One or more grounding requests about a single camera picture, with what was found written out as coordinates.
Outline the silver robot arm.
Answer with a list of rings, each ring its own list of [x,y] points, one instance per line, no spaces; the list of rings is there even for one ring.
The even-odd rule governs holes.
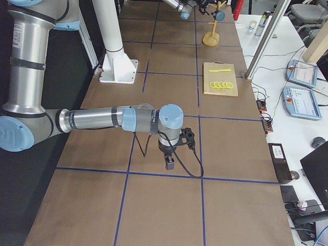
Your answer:
[[[198,10],[202,15],[210,15],[207,12],[207,7],[209,4],[218,4],[218,1],[207,1],[207,0],[188,0],[188,1],[178,1],[178,0],[163,0],[164,3],[169,5],[171,8],[180,13],[180,17],[187,20],[192,12],[192,10],[198,6]]]
[[[9,1],[8,11],[14,29],[9,97],[2,106],[2,149],[18,152],[60,133],[116,127],[156,135],[166,169],[174,168],[183,132],[183,111],[177,105],[159,110],[149,104],[72,111],[42,107],[49,32],[79,29],[78,1]]]

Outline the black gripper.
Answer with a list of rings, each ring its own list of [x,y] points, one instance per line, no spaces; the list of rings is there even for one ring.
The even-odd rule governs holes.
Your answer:
[[[176,150],[176,144],[178,143],[178,138],[169,139],[167,141],[164,138],[158,139],[158,147],[164,153],[166,170],[173,170],[175,166],[174,158],[172,157],[173,150]]]
[[[207,12],[207,7],[209,4],[218,4],[218,0],[197,0],[198,10],[201,14],[209,14]]]

